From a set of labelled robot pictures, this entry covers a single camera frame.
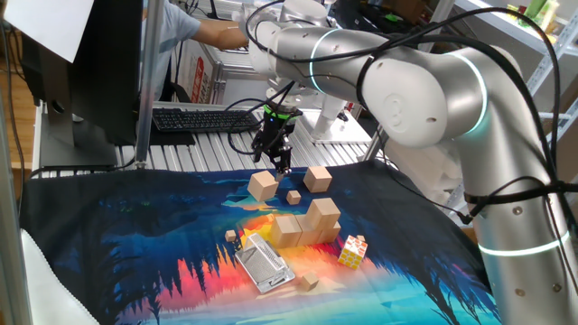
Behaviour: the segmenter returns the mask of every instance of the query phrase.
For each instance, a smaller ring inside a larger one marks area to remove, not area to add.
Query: printed fabric mat
[[[296,169],[277,195],[256,202],[255,171],[131,171],[33,180],[21,224],[61,283],[108,324],[499,324],[477,247],[382,162],[328,168],[326,193]],[[285,200],[302,195],[298,205]],[[296,278],[260,294],[234,258],[245,238],[268,238],[272,216],[305,214],[332,198],[341,232],[332,244],[279,249]],[[238,239],[229,243],[225,232]],[[363,235],[358,270],[337,262],[344,238]],[[304,292],[300,277],[315,272]]]

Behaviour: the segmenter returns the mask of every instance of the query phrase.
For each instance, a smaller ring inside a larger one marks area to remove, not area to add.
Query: small wooden cube
[[[234,242],[235,239],[237,239],[237,234],[235,233],[235,230],[228,230],[225,233],[225,239],[227,239],[229,243]]]
[[[331,179],[332,177],[325,167],[309,167],[303,182],[305,186],[307,186],[307,189],[309,189],[309,192],[322,193],[329,189]]]
[[[301,194],[296,190],[289,190],[287,193],[287,202],[291,205],[299,204],[301,201]]]
[[[301,278],[301,287],[306,292],[313,290],[317,283],[319,283],[319,278],[313,272],[309,272]]]

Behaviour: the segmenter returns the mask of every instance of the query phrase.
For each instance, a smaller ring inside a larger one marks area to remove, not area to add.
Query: white paper
[[[47,49],[73,62],[94,0],[8,0],[4,18]]]

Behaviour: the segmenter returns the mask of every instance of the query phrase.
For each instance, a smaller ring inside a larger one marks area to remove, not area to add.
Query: shelf
[[[491,5],[488,5],[481,0],[456,0],[455,5],[465,11],[491,7]],[[495,28],[508,34],[516,40],[524,43],[534,51],[538,51],[545,55],[545,45],[537,32],[521,27],[517,24],[517,21],[508,18],[506,14],[488,13],[480,14],[478,17],[482,21],[494,26]],[[578,56],[578,47],[576,45],[571,45],[564,52],[564,54]]]

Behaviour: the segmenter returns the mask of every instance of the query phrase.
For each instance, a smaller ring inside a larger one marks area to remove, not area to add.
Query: black keyboard
[[[153,121],[161,132],[233,132],[257,130],[258,120],[246,111],[182,111],[179,108],[153,109]]]

